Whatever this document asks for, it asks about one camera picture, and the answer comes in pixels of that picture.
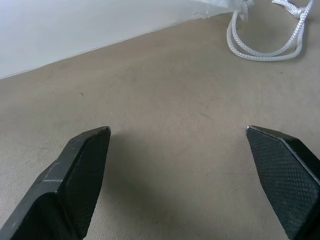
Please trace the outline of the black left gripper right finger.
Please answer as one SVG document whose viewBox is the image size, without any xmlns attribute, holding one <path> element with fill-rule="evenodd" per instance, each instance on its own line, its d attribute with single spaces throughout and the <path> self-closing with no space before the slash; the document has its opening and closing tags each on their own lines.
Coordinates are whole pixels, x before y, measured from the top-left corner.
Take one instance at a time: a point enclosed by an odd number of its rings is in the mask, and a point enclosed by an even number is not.
<svg viewBox="0 0 320 240">
<path fill-rule="evenodd" d="M 320 161 L 298 138 L 249 125 L 260 184 L 290 240 L 320 238 Z"/>
</svg>

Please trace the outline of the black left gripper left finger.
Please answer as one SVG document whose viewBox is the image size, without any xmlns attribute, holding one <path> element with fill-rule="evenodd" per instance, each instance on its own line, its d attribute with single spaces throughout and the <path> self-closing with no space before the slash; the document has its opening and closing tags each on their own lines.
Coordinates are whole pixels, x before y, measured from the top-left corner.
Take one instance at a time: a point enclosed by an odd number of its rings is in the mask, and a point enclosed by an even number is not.
<svg viewBox="0 0 320 240">
<path fill-rule="evenodd" d="M 2 240 L 82 240 L 100 195 L 111 129 L 71 138 L 0 229 Z"/>
</svg>

